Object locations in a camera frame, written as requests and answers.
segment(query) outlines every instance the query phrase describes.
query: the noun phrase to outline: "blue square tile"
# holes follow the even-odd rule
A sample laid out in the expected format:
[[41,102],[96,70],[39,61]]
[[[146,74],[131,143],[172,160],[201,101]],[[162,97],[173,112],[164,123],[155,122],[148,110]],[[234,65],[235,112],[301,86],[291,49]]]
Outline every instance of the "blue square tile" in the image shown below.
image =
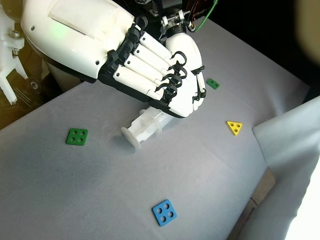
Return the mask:
[[152,210],[161,227],[170,223],[177,217],[174,207],[169,200],[165,200],[164,202],[152,208]]

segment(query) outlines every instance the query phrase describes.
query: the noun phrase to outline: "yellow triangle tile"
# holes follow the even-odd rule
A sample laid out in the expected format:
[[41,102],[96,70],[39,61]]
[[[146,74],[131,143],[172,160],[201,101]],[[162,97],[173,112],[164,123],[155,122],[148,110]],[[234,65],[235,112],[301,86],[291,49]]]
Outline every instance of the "yellow triangle tile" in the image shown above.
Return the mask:
[[237,136],[241,129],[242,129],[242,123],[241,122],[235,122],[235,121],[227,121],[226,124],[230,128],[231,132]]

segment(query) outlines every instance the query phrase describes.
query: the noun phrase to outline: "green wire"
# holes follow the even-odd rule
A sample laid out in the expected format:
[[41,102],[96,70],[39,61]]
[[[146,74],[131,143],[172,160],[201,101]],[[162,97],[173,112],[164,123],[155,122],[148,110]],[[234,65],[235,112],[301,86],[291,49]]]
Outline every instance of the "green wire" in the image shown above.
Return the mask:
[[215,9],[215,6],[217,5],[218,0],[214,0],[213,6],[211,7],[210,11],[208,12],[208,14],[205,16],[204,20],[200,23],[200,25],[196,28],[196,32],[198,30],[200,30],[200,28],[202,28],[202,26],[205,24],[205,22],[207,21],[209,15],[212,13],[212,11]]

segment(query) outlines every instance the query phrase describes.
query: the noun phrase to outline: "green game piece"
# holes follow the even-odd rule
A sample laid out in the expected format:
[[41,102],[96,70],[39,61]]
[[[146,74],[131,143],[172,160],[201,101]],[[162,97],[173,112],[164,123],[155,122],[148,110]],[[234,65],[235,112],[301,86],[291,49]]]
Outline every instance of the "green game piece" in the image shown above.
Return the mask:
[[220,87],[220,84],[211,78],[209,78],[208,81],[206,81],[206,83],[215,90],[217,90]]
[[84,146],[87,141],[88,130],[71,128],[66,139],[66,144]]

